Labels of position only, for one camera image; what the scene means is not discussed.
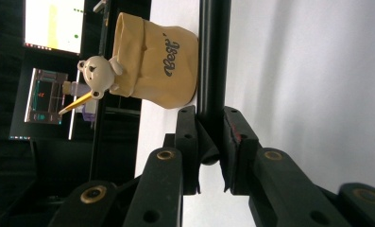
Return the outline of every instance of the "black metal clamp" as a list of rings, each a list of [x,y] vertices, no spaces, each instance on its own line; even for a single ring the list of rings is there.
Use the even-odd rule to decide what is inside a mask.
[[[375,226],[375,188],[348,183],[338,195],[319,188],[287,153],[262,148],[239,111],[226,107],[224,114],[220,154],[195,107],[183,108],[176,134],[151,152],[141,177],[121,186],[85,183],[50,226],[181,226],[183,195],[199,192],[200,164],[217,157],[225,190],[249,196],[257,226]]]

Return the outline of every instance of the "black metal pole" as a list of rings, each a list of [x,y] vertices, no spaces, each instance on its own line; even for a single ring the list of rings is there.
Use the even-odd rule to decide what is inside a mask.
[[[201,0],[196,115],[221,149],[228,64],[230,0]]]

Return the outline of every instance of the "brass rivet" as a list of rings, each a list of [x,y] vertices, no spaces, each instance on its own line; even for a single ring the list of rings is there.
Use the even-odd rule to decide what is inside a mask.
[[[161,160],[169,160],[175,157],[175,153],[169,150],[163,150],[157,154],[157,157]]]
[[[91,204],[102,200],[106,193],[107,188],[103,185],[90,187],[81,194],[80,200],[86,204]]]
[[[267,159],[270,159],[270,160],[273,160],[273,161],[279,161],[283,158],[283,156],[279,152],[273,151],[273,150],[265,152],[264,156]]]
[[[364,189],[364,188],[355,188],[352,190],[352,194],[362,201],[366,201],[372,204],[375,204],[375,192]]]

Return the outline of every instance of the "electronic display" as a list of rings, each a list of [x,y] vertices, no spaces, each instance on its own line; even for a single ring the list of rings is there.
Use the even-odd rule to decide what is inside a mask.
[[[79,55],[84,0],[25,0],[25,46]]]
[[[61,124],[58,112],[64,107],[61,86],[68,75],[42,69],[33,69],[28,93],[25,122]]]

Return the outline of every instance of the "white wall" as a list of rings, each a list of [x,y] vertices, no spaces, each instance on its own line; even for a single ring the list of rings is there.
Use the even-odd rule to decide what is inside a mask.
[[[197,34],[198,14],[198,0],[152,2],[159,25]],[[226,105],[314,183],[375,186],[375,1],[232,1]],[[136,175],[176,114],[144,101]],[[253,226],[247,198],[223,194],[219,165],[202,167],[200,181],[184,226]]]

